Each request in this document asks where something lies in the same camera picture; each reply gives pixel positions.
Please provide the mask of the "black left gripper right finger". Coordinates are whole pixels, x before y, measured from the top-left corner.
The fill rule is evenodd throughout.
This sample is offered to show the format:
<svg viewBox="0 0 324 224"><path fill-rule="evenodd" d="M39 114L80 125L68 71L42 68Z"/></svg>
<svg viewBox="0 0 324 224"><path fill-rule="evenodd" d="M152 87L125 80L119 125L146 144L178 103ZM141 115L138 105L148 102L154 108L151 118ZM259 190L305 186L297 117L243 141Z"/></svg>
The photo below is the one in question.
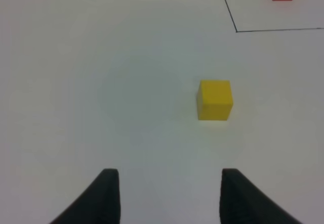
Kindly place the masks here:
<svg viewBox="0 0 324 224"><path fill-rule="evenodd" d="M219 216L225 224L300 223L235 168L222 170Z"/></svg>

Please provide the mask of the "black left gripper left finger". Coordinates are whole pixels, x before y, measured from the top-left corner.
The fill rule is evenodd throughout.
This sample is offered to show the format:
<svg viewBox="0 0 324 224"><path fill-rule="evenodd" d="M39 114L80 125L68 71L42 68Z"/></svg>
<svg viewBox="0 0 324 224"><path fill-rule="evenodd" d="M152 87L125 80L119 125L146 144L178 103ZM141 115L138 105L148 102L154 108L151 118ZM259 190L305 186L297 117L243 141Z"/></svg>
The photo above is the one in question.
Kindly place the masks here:
<svg viewBox="0 0 324 224"><path fill-rule="evenodd" d="M104 169L52 223L120 223L120 219L119 173Z"/></svg>

